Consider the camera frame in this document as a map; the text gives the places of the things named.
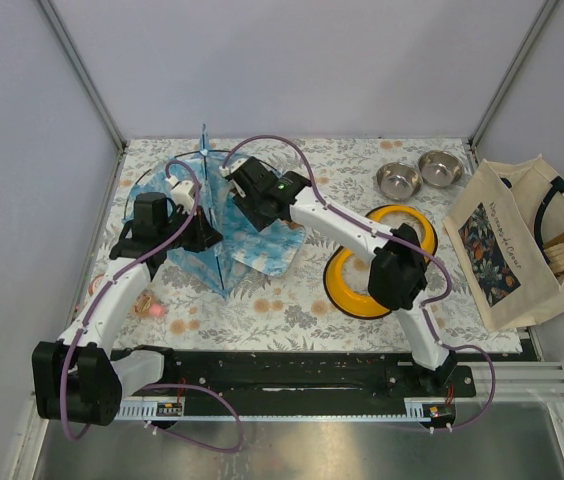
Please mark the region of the blue snowman pet tent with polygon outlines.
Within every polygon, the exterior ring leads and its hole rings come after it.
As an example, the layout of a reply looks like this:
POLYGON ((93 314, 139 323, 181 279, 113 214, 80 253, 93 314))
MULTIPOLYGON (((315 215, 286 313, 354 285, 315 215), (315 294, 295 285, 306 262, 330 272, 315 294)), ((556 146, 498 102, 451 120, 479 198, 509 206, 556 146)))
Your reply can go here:
MULTIPOLYGON (((194 180, 201 188, 198 207, 203 207, 200 203, 202 197, 202 185, 196 178, 191 167, 178 161, 169 170, 165 169, 166 179, 169 176, 176 176, 179 180, 194 180)), ((244 278, 246 273, 252 269, 246 265, 232 260, 224 244, 223 221, 229 215, 237 215, 242 212, 233 202, 233 195, 229 192, 230 198, 226 205, 226 210, 219 220, 216 220, 217 231, 222 234, 222 241, 218 244, 219 262, 222 268, 224 290, 221 290, 217 274, 216 261, 214 258, 213 247, 200 253, 193 253, 184 250, 179 245, 179 237, 183 232, 174 238, 174 241, 163 250, 153 254, 144 261, 149 273, 154 276, 157 272, 166 270, 164 264, 171 262, 178 265, 185 272, 192 274, 202 283, 210 287, 222 297, 228 294, 244 278)), ((176 206, 171 195, 160 192, 147 192, 139 194, 132 204, 133 218, 123 221, 123 228, 117 244, 112 248, 110 257, 139 258, 143 254, 155 249, 167 239, 174 236, 174 233, 185 225, 185 220, 190 217, 189 213, 182 207, 176 206)))

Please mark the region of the steel pet bowl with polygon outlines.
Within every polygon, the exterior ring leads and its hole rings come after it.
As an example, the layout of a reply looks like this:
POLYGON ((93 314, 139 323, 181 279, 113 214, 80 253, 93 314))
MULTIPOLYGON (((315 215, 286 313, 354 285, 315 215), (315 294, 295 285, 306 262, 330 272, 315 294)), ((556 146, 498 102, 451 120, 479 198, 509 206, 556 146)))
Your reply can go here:
POLYGON ((441 150, 425 152, 418 159, 423 181, 437 189, 456 184, 464 173, 462 162, 455 155, 441 150))
POLYGON ((399 162, 381 166, 376 172, 375 179, 379 191, 385 197, 396 201, 404 201, 416 196, 423 185, 418 171, 399 162))

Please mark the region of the blue snowman tent mat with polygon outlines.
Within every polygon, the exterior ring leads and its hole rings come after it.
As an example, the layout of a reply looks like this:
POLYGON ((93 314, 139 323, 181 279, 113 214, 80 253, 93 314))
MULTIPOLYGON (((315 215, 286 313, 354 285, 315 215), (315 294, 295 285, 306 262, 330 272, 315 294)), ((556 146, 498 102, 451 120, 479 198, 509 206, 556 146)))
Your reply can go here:
POLYGON ((224 244, 232 260, 272 277, 284 275, 304 244, 306 230, 275 220, 262 231, 241 213, 223 221, 224 244))

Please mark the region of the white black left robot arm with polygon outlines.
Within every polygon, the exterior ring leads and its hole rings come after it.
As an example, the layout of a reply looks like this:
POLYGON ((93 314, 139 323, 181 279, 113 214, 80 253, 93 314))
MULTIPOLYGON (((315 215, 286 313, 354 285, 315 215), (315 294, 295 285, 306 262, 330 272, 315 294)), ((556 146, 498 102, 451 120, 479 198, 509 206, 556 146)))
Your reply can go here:
POLYGON ((179 372, 164 352, 139 348, 114 359, 113 345, 169 251, 204 252, 221 239, 192 183, 177 185, 171 194, 139 194, 93 295, 56 341, 41 341, 32 352, 38 415, 63 424, 107 426, 122 401, 146 386, 158 395, 174 391, 179 372))

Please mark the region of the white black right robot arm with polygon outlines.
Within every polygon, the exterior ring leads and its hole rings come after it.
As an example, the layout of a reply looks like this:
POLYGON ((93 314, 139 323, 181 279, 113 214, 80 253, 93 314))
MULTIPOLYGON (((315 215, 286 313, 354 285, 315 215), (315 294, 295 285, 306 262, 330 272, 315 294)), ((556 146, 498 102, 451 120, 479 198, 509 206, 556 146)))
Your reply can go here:
POLYGON ((413 362, 420 367, 419 388, 437 396, 452 385, 456 360, 442 344, 425 306, 427 263, 433 256, 420 246, 411 226, 390 229, 330 203, 319 196, 310 179, 296 172, 279 176, 255 157, 223 166, 221 175, 235 188, 234 203, 256 230, 276 220, 295 222, 329 237, 367 263, 367 291, 397 317, 413 362))

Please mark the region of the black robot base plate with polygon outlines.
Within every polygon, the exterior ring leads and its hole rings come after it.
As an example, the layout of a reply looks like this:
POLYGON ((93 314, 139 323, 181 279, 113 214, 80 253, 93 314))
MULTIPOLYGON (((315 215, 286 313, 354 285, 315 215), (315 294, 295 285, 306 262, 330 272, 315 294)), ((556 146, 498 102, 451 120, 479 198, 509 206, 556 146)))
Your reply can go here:
POLYGON ((455 417, 455 402, 476 396, 467 366, 455 366, 446 383, 431 389, 419 382, 420 372, 407 354, 173 351, 160 388, 125 400, 213 399, 228 409, 231 420, 247 422, 229 404, 231 399, 337 398, 353 393, 420 402, 430 416, 428 422, 439 422, 455 417))

